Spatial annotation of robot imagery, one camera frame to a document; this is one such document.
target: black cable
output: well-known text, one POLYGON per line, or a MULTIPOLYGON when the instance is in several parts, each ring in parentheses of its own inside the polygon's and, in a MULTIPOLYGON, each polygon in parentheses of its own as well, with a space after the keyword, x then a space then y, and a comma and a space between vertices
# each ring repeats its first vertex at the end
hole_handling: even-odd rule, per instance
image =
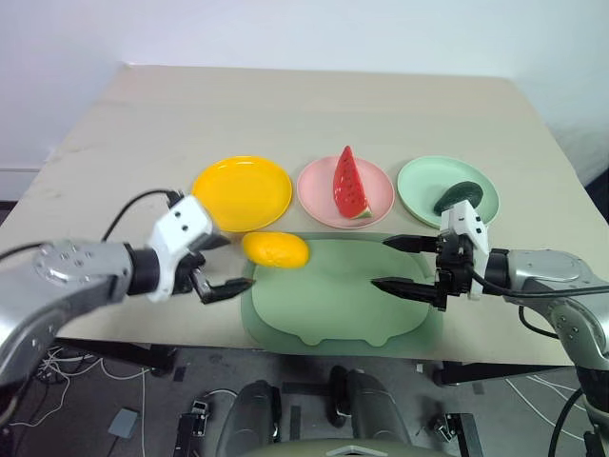
MULTIPOLYGON (((45 393, 43 394, 42 398, 40 399, 40 402, 38 402, 38 406, 36 407, 34 412, 31 414, 29 419, 26 421, 27 423, 31 424, 32 421, 34 420, 34 418, 38 415, 38 413, 40 412, 40 409, 42 409, 42 405, 45 403, 45 400, 47 400, 47 396, 49 396, 49 385, 45 385, 45 393)), ((28 429, 29 429, 29 427, 24 427, 24 430, 21 433, 21 436, 19 436, 19 440, 17 441, 17 444, 15 445, 14 452, 13 452, 13 455, 15 457, 19 456, 19 449, 21 448, 21 445, 23 444, 23 439, 26 437, 26 433, 28 432, 28 429)))
POLYGON ((556 333, 552 333, 551 331, 546 331, 541 328, 537 328, 537 327, 533 326, 532 324, 529 324, 529 322, 524 317, 524 307, 523 306, 518 306, 518 317, 521 320, 522 324, 525 327, 527 327, 529 330, 534 331, 535 333, 538 333, 539 335, 547 336, 549 338, 554 338, 556 340, 559 339, 559 336, 556 333))
POLYGON ((116 438, 114 438, 114 441, 112 442, 112 446, 110 446, 108 454, 106 454, 106 457, 110 457, 110 455, 112 455, 112 452, 114 451, 114 448, 116 447, 116 443, 118 443, 118 439, 119 439, 119 436, 117 435, 116 438))
POLYGON ((9 250, 5 250, 4 252, 0 253, 0 262, 2 262, 4 259, 11 257, 12 255, 18 254, 19 252, 24 252, 26 250, 40 248, 41 246, 43 246, 45 244, 46 243, 44 241, 39 241, 37 243, 27 243, 26 245, 21 245, 16 248, 11 248, 9 250))
POLYGON ((524 292, 520 290, 513 290, 511 288, 501 288, 490 281, 486 281, 482 278, 471 265, 466 266, 472 277, 481 286, 484 286, 488 290, 491 290, 498 295, 512 298, 561 298, 561 297, 575 297, 579 295, 594 295, 596 293, 609 293, 609 286, 597 286, 594 288, 569 288, 566 290, 548 290, 548 291, 535 291, 535 292, 524 292))
POLYGON ((109 238, 110 234, 116 228, 116 225, 120 222, 120 220, 123 218, 123 216, 125 215, 125 213, 128 211, 129 208, 131 208, 139 200, 142 200, 143 198, 148 197, 150 195, 156 195, 156 194, 164 194, 167 197, 167 199, 169 201, 169 205, 171 207, 173 205, 175 205, 177 202, 179 202, 180 199, 183 196, 180 192, 177 192, 177 191, 171 190, 171 189, 153 189, 153 190, 147 190, 146 192, 142 192, 139 195, 136 195, 131 200, 129 200, 123 206, 123 208, 119 211, 119 213, 116 215, 116 217, 114 218, 114 220, 110 224, 110 227, 108 227, 108 230, 106 230, 106 233, 104 233, 104 236, 102 237, 102 241, 107 241, 107 239, 109 238))
POLYGON ((564 421, 567 419, 567 415, 569 411, 577 402, 579 397, 581 396, 581 388, 578 388, 567 400, 567 403, 564 404, 562 410, 560 411, 559 419, 556 421, 556 425, 554 426, 554 431, 552 432, 552 439, 550 440, 550 448, 548 448, 548 457, 556 457, 556 446, 559 443, 559 436, 562 427, 564 426, 564 421))

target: yellow plate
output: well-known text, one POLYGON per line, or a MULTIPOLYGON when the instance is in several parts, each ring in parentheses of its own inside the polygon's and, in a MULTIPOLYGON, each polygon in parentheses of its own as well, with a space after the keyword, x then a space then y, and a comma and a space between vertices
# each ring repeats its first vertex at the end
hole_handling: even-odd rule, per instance
POLYGON ((230 157, 205 169, 192 194, 221 230, 261 229, 281 217, 292 198, 292 183, 279 165, 262 157, 230 157))

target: yellow mango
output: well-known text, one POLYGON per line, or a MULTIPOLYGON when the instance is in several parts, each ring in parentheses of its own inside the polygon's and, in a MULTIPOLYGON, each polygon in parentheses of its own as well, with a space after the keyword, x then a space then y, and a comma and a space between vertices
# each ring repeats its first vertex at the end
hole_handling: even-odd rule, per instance
POLYGON ((264 267, 300 268, 308 262, 308 245, 291 233, 252 231, 242 244, 247 258, 264 267))

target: plate rim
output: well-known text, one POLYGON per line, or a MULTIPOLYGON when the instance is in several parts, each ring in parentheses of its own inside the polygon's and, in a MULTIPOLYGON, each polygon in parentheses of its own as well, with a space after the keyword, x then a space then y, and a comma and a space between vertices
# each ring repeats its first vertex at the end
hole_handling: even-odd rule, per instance
POLYGON ((493 214, 493 216, 490 218, 490 220, 488 222, 484 222, 484 224, 486 226, 489 226, 499 215, 499 210, 501 209, 501 197, 499 195, 499 192, 497 191, 497 186, 495 186, 495 183, 493 182, 492 179, 490 179, 488 176, 486 176, 485 173, 483 173, 482 171, 480 171, 479 169, 477 169, 476 167, 474 167, 471 164, 468 164, 467 162, 461 160, 461 159, 456 159, 454 157, 449 157, 447 155, 424 155, 421 157, 417 157, 416 159, 412 159, 410 161, 408 161, 408 163, 404 164, 403 167, 400 169, 400 171, 398 172, 398 178, 396 181, 396 188, 398 189, 398 195, 400 196, 400 200, 402 200, 403 205, 406 207, 406 209, 408 209, 408 211, 410 212, 410 214, 412 214, 416 219, 420 220, 421 222, 427 224, 428 226, 431 226, 435 229, 439 229, 440 228, 440 224, 437 224, 436 222, 430 221, 428 219, 425 219, 423 216, 419 215, 418 212, 416 212, 414 209, 412 209, 405 201, 405 199, 402 196, 402 193, 400 192, 400 180, 402 178, 403 172, 410 167, 411 165, 413 165, 416 162, 421 162, 421 161, 425 161, 428 159, 443 159, 449 162, 457 162, 459 164, 465 165, 471 169, 474 169, 475 171, 477 171, 479 174, 481 174, 482 176, 484 176, 484 178, 486 178, 486 180, 490 183, 490 185, 493 187, 493 190, 495 191, 495 193, 497 194, 497 209, 495 210, 495 214, 493 214))
POLYGON ((315 219, 317 222, 324 224, 325 226, 328 227, 332 227, 333 229, 342 229, 342 230, 357 230, 357 229, 363 229, 364 227, 370 227, 373 226, 374 224, 377 224, 379 222, 381 222, 385 217, 387 217, 387 215, 389 214, 389 212, 391 212, 391 210, 393 209, 393 205, 396 203, 396 189, 393 186, 393 183, 391 182, 391 178, 389 178, 389 175, 385 172, 384 169, 382 169, 381 167, 379 167, 378 165, 370 162, 369 160, 363 159, 362 157, 355 157, 356 162, 358 160, 361 160, 362 162, 367 163, 369 166, 374 167, 375 169, 378 169, 384 176, 384 178, 387 180, 387 183, 389 183, 389 186, 391 187, 391 203, 389 204, 389 208, 387 209, 387 211, 381 216, 379 217, 377 220, 372 221, 372 222, 368 222, 367 224, 363 224, 361 226, 356 226, 356 227, 345 227, 345 226, 341 226, 341 225, 335 225, 335 224, 330 224, 328 222, 322 221, 320 218, 318 218, 316 215, 314 215, 307 207, 306 205, 303 203, 303 199, 301 198, 301 181, 303 176, 305 175, 305 173, 307 172, 307 170, 312 167, 313 165, 315 165, 317 162, 321 162, 322 160, 326 160, 326 159, 333 159, 336 158, 337 161, 340 158, 339 155, 327 155, 325 157, 320 157, 318 159, 315 159, 311 162, 309 162, 304 168, 303 170, 299 173, 298 175, 298 179, 296 180, 296 196, 298 197, 298 202, 301 204, 301 206, 303 207, 304 211, 311 216, 313 219, 315 219))
POLYGON ((248 228, 248 229, 240 229, 240 230, 228 229, 228 228, 220 228, 220 230, 226 231, 228 233, 246 233, 248 231, 254 231, 254 230, 258 230, 258 229, 262 229, 264 227, 270 226, 272 223, 279 220, 279 218, 281 218, 285 214, 287 209, 289 208, 289 204, 292 202, 292 195, 294 194, 294 187, 292 186, 292 180, 291 180, 289 174, 287 174, 287 171, 285 171, 285 169, 282 166, 280 166, 279 164, 277 164, 276 162, 274 162, 270 159, 267 159, 266 157, 262 157, 259 155, 233 155, 230 157, 225 157, 224 159, 221 159, 218 162, 214 162, 213 164, 205 167, 204 170, 201 171, 197 175, 197 177, 194 179, 194 182, 192 183, 192 186, 190 188, 190 193, 192 193, 192 195, 194 195, 197 198, 197 200, 200 201, 199 197, 195 194, 194 190, 197 186, 197 183, 203 178, 203 175, 206 173, 206 171, 208 171, 209 169, 221 166, 223 164, 223 162, 233 161, 235 159, 249 159, 249 160, 256 161, 256 162, 265 162, 268 165, 278 169, 281 172, 281 174, 283 175, 283 177, 285 178, 285 180, 287 181, 288 196, 287 196, 285 205, 283 205, 282 210, 278 212, 278 215, 274 219, 269 220, 268 222, 266 222, 262 225, 259 225, 259 226, 253 227, 253 228, 248 228))

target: avocado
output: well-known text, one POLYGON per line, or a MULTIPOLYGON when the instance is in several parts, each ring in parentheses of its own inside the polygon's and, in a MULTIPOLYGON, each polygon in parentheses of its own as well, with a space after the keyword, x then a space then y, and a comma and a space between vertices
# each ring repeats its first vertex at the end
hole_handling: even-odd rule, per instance
POLYGON ((434 206, 434 212, 441 216, 443 211, 463 200, 469 200, 469 203, 475 208, 480 204, 482 194, 482 188, 478 184, 472 183, 471 181, 463 181, 444 193, 440 200, 438 200, 438 203, 434 206))

